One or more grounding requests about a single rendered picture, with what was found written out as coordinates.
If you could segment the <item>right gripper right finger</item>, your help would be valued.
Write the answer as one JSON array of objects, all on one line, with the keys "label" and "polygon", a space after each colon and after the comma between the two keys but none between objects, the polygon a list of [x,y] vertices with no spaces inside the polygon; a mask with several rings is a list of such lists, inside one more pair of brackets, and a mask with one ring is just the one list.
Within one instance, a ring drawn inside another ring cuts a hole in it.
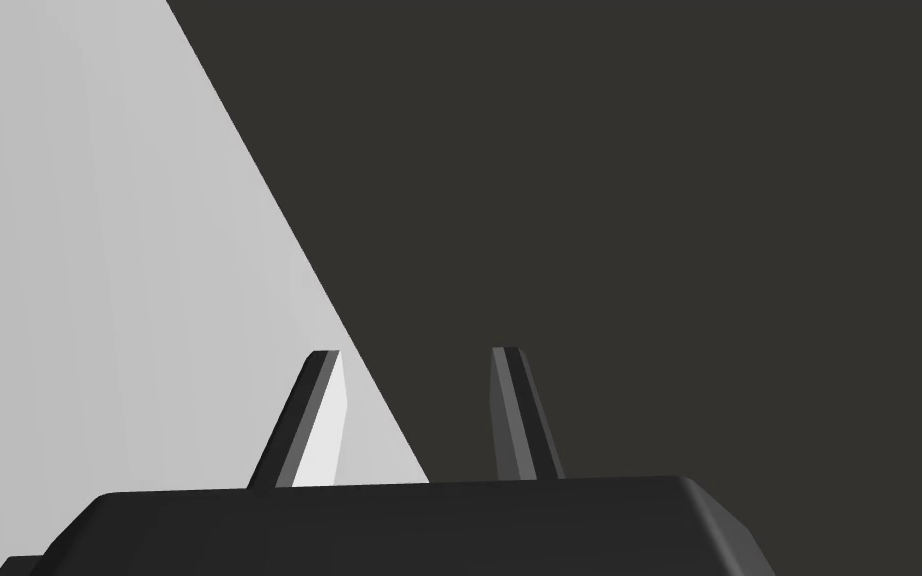
[{"label": "right gripper right finger", "polygon": [[563,479],[538,388],[520,348],[491,349],[489,399],[498,478]]}]

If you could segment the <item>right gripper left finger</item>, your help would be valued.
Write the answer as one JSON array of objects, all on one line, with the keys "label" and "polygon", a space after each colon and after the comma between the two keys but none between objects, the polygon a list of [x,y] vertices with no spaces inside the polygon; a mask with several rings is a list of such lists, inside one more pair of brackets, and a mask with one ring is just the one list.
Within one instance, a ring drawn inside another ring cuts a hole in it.
[{"label": "right gripper left finger", "polygon": [[332,486],[343,444],[347,392],[341,355],[311,352],[252,472],[250,489]]}]

